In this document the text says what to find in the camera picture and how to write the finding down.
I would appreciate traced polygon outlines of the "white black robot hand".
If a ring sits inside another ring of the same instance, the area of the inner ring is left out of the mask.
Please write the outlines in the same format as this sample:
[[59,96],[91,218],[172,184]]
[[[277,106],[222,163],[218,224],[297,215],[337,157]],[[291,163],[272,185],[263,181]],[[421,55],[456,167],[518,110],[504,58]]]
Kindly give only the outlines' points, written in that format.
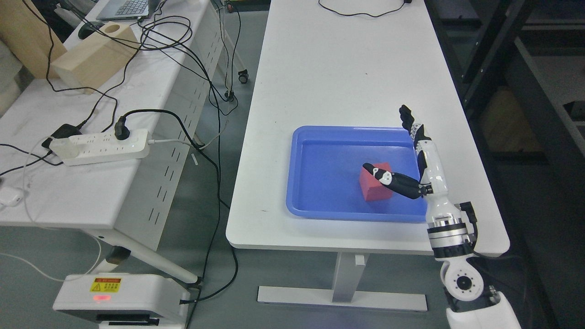
[[461,211],[448,198],[447,177],[435,142],[428,137],[424,124],[402,105],[399,108],[402,127],[413,141],[420,178],[384,170],[371,163],[363,168],[384,187],[411,199],[424,198],[427,203],[426,221],[431,229],[460,225]]

